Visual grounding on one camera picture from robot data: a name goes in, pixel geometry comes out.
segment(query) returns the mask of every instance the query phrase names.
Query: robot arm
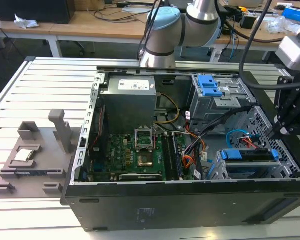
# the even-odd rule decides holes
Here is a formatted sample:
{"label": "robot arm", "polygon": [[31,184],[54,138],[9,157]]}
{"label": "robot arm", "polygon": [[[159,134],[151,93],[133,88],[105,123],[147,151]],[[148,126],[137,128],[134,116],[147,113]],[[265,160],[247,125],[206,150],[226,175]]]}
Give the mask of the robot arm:
{"label": "robot arm", "polygon": [[221,30],[221,20],[213,0],[194,0],[186,14],[177,8],[161,7],[149,33],[141,67],[175,68],[175,47],[208,47]]}

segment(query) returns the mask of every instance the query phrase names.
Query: power supply label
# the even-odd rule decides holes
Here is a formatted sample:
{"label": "power supply label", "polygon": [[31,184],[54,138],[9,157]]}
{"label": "power supply label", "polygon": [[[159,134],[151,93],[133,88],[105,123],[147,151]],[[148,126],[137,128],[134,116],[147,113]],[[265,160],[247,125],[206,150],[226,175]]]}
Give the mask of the power supply label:
{"label": "power supply label", "polygon": [[150,90],[149,80],[121,79],[119,90]]}

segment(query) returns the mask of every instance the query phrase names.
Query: sticker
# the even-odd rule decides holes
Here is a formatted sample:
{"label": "sticker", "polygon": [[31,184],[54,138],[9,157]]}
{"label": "sticker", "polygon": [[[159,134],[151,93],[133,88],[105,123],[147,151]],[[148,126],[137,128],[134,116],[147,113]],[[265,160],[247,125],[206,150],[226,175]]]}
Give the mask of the sticker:
{"label": "sticker", "polygon": [[121,79],[119,81],[119,90],[150,90],[149,80],[131,80]]}
{"label": "sticker", "polygon": [[229,92],[229,88],[227,86],[225,87],[219,87],[220,91],[228,91]]}
{"label": "sticker", "polygon": [[205,151],[202,152],[202,157],[201,157],[202,161],[208,162],[208,153],[206,153]]}
{"label": "sticker", "polygon": [[18,175],[31,175],[30,172],[17,172]]}
{"label": "sticker", "polygon": [[197,179],[201,180],[201,173],[198,172],[197,170],[194,170],[194,176],[195,176]]}
{"label": "sticker", "polygon": [[155,208],[138,208],[136,210],[136,222],[139,224],[145,224],[153,219],[155,215]]}

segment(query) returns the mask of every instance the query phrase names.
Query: metal workbench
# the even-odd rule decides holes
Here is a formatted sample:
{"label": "metal workbench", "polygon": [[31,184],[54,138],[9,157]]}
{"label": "metal workbench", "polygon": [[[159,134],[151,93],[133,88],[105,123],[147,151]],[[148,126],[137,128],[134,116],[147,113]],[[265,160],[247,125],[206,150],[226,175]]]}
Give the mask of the metal workbench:
{"label": "metal workbench", "polygon": [[[42,58],[25,61],[0,94],[0,169],[19,137],[22,121],[53,127],[52,108],[64,109],[71,127],[84,120],[96,66],[137,66],[135,60]],[[177,62],[177,67],[237,70],[237,63]],[[262,84],[276,84],[286,75],[273,65],[246,64]],[[274,93],[267,92],[273,100]],[[167,230],[85,232],[68,206],[59,199],[0,200],[0,239],[300,239],[300,207],[271,225]]]}

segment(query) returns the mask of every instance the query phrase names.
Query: wooden desk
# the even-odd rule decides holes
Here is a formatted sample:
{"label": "wooden desk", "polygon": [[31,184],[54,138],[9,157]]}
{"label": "wooden desk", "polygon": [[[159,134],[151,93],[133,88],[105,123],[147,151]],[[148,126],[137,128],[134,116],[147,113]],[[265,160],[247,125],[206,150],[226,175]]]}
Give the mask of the wooden desk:
{"label": "wooden desk", "polygon": [[[64,36],[83,36],[83,37],[104,37],[104,38],[125,38],[125,39],[141,39],[145,32],[146,14],[135,16],[143,21],[133,21],[128,23],[113,23],[97,19],[93,16],[94,11],[76,11],[74,17],[68,25],[54,24],[50,29],[52,35]],[[121,9],[105,9],[103,14],[105,19],[120,19],[131,16],[128,12],[121,12]]]}
{"label": "wooden desk", "polygon": [[[273,1],[272,7],[277,5],[278,0]],[[293,3],[294,6],[300,7],[300,2],[285,1]],[[60,45],[58,41],[82,41],[82,42],[104,42],[104,43],[127,43],[138,44],[144,35],[146,14],[136,16],[140,21],[133,21],[128,23],[113,23],[100,19],[96,19],[92,14],[94,12],[77,11],[69,24],[53,24],[41,23],[40,27],[22,29],[17,27],[13,22],[1,22],[0,27],[10,38],[24,38],[24,39],[43,39],[47,40],[50,44],[52,55],[54,57],[62,57]],[[118,19],[130,16],[130,13],[120,12],[120,9],[105,9],[102,11],[107,19]],[[264,22],[261,25],[256,38],[263,40],[271,40],[283,38],[286,36],[284,33],[269,34]],[[252,29],[242,29],[238,23],[235,24],[235,29],[239,32],[250,36]],[[229,35],[222,35],[221,38],[215,41],[212,46],[214,51],[212,53],[211,62],[219,60],[218,53],[228,44],[230,39]],[[247,40],[239,38],[238,49],[244,49]],[[257,51],[275,51],[280,43],[257,43],[254,42],[251,50]]]}

